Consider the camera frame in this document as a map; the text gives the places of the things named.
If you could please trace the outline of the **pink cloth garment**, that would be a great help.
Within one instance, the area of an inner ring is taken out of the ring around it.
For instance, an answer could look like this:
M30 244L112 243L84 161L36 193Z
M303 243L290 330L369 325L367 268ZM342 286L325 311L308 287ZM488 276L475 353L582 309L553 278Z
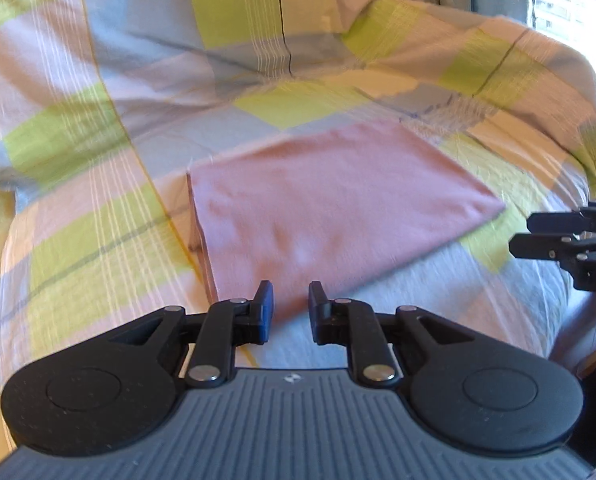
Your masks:
M202 162L187 174L211 301L273 284L275 313L307 286L365 285L496 218L483 182L401 122L360 122Z

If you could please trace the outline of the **plaid bed sheet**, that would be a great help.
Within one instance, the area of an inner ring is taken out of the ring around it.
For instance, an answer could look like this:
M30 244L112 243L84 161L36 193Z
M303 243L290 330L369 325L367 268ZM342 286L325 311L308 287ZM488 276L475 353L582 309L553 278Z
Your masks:
M0 392L165 304L206 309L194 162L380 120L505 208L360 297L548 356L570 278L507 243L534 211L596 200L596 74L578 51L418 0L0 0ZM12 446L0 415L0 459Z

